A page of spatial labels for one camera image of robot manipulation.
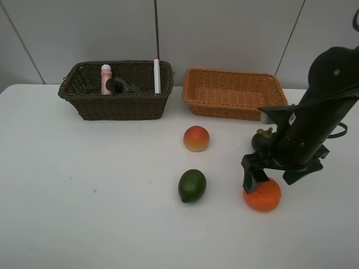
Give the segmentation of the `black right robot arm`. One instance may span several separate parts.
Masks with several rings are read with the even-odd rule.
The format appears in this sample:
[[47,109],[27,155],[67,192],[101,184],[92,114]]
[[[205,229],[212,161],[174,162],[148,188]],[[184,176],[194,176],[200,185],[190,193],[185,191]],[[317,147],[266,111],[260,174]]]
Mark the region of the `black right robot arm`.
[[269,180],[265,169],[282,170],[291,185],[323,168],[320,160],[329,153],[324,141],[347,133],[332,132],[358,101],[358,48],[332,47],[323,52],[312,63],[308,81],[297,105],[260,108],[277,131],[264,149],[243,157],[246,193]]

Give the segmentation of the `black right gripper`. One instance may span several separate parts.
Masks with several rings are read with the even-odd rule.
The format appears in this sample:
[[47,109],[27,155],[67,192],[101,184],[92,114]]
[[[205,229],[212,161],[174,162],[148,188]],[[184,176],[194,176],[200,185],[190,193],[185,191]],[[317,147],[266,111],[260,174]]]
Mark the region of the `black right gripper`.
[[319,159],[329,153],[323,143],[340,122],[341,112],[293,112],[289,121],[277,126],[267,148],[243,157],[245,192],[253,193],[269,181],[266,168],[285,171],[287,184],[321,171]]

